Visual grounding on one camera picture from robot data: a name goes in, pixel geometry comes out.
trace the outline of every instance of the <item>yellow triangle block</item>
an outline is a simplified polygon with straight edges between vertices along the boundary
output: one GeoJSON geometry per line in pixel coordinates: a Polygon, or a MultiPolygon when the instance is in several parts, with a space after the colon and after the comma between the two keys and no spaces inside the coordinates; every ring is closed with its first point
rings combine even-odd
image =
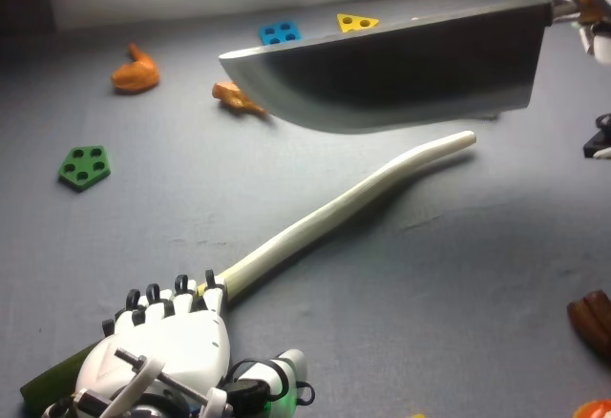
{"type": "Polygon", "coordinates": [[[378,19],[362,17],[360,15],[337,14],[337,23],[340,24],[342,33],[352,30],[365,30],[375,27],[380,23],[378,19]]]}

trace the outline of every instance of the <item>green block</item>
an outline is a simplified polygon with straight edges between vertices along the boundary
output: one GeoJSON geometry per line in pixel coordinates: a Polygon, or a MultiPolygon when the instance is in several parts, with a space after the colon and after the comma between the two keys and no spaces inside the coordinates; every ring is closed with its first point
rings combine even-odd
{"type": "Polygon", "coordinates": [[[72,148],[59,167],[59,179],[82,192],[111,174],[104,146],[72,148]]]}

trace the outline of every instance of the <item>toy chicken drumstick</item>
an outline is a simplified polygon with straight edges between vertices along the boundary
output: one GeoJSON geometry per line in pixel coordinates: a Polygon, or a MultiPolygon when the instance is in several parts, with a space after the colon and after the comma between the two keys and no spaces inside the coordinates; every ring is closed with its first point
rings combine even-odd
{"type": "Polygon", "coordinates": [[[147,91],[159,83],[159,69],[155,61],[134,43],[129,46],[134,63],[124,64],[111,79],[116,89],[128,93],[147,91]]]}

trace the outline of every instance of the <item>gray table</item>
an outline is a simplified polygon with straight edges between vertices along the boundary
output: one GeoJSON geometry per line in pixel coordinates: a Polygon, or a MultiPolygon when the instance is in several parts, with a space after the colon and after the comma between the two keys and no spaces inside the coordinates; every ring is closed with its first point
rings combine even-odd
{"type": "Polygon", "coordinates": [[[410,147],[465,129],[472,152],[420,173],[236,305],[234,359],[288,347],[318,392],[299,417],[570,416],[609,397],[608,370],[565,305],[611,290],[611,164],[584,159],[611,71],[569,26],[545,36],[530,107],[497,122],[335,136],[234,117],[210,95],[217,55],[290,18],[383,22],[499,0],[391,0],[77,31],[2,44],[0,392],[97,340],[132,287],[220,272],[410,147]],[[113,94],[136,41],[162,82],[113,94]],[[107,146],[113,173],[78,195],[68,150],[107,146]]]}

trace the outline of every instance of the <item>metal screw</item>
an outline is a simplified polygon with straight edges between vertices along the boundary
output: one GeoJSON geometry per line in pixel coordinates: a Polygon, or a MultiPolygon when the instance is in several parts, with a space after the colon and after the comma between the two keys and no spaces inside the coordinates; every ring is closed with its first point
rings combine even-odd
{"type": "MultiPolygon", "coordinates": [[[[115,351],[115,356],[117,356],[117,358],[121,361],[125,361],[127,364],[131,365],[134,368],[134,372],[139,372],[144,366],[144,363],[146,362],[146,356],[136,357],[135,355],[133,355],[129,351],[124,350],[123,348],[117,348],[115,351]]],[[[191,399],[199,402],[203,406],[208,405],[208,398],[206,396],[204,396],[203,394],[199,394],[191,387],[177,382],[174,378],[167,375],[166,373],[161,372],[158,375],[157,379],[165,385],[173,387],[177,391],[180,391],[185,396],[189,396],[191,399]]],[[[225,404],[224,416],[230,416],[232,413],[233,408],[231,407],[231,405],[225,404]]]]}

